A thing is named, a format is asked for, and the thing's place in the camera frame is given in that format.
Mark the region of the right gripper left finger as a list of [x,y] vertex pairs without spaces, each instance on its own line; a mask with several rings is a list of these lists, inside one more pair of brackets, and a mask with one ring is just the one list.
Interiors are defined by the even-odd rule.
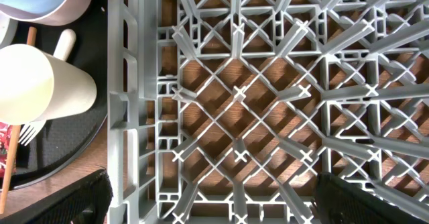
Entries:
[[1,219],[18,223],[103,223],[113,198],[106,170],[97,170],[50,196]]

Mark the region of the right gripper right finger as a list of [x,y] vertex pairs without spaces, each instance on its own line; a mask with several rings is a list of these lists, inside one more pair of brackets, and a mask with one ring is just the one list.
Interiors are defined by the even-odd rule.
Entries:
[[329,172],[318,174],[312,204],[321,223],[424,222]]

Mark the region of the cream white cup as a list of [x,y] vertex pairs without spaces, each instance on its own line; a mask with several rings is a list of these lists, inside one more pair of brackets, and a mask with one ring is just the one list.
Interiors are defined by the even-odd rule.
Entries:
[[77,115],[96,97],[87,72],[30,45],[1,49],[1,122],[21,125]]

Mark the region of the pink bowl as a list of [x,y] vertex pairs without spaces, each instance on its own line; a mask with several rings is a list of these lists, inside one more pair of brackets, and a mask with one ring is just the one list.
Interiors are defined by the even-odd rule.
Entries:
[[17,21],[61,26],[76,21],[91,0],[1,0],[1,13]]

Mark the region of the grey plate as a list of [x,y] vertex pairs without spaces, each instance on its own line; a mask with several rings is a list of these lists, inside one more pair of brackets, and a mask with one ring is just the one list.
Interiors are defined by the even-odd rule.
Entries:
[[0,48],[4,48],[12,43],[18,21],[1,14],[0,24]]

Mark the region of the grey dishwasher rack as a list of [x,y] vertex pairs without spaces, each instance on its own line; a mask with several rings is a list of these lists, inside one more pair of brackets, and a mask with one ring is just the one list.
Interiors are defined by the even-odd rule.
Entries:
[[108,0],[109,223],[428,219],[428,0]]

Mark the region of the round black serving tray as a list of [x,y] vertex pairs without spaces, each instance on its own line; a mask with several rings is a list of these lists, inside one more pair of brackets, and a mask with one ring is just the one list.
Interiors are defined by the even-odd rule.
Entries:
[[92,107],[81,114],[46,122],[26,146],[17,148],[13,190],[51,177],[77,159],[92,142],[107,117],[107,0],[92,0],[85,13],[63,26],[36,25],[36,47],[53,53],[65,29],[76,33],[68,62],[89,73],[97,86]]

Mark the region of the wooden chopstick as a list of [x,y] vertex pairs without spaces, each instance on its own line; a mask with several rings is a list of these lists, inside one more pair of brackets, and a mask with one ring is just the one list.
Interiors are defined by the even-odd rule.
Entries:
[[13,168],[15,166],[15,158],[17,153],[20,131],[21,131],[20,125],[12,126],[11,138],[9,142],[9,151],[6,159],[5,174],[3,177],[2,192],[1,192],[1,214],[4,214],[6,203],[7,203],[7,195],[10,188]]

